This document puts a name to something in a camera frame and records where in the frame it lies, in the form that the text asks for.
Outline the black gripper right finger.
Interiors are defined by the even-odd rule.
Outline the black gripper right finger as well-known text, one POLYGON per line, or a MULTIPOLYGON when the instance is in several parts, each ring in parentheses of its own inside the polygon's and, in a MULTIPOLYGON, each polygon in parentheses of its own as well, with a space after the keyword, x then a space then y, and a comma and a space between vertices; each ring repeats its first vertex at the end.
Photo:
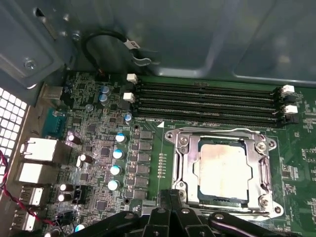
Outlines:
POLYGON ((282 237, 284 234, 267 230, 226 212, 215 212, 206 221, 180 200, 180 191, 172 190, 172 213, 186 237, 282 237))

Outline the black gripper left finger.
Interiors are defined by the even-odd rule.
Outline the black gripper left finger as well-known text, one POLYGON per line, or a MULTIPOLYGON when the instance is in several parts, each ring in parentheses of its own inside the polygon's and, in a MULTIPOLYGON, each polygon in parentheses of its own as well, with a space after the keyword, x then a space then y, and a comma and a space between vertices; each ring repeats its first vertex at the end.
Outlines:
POLYGON ((173 190, 161 190, 160 205, 148 215, 122 211, 79 231, 80 237, 167 237, 173 190))

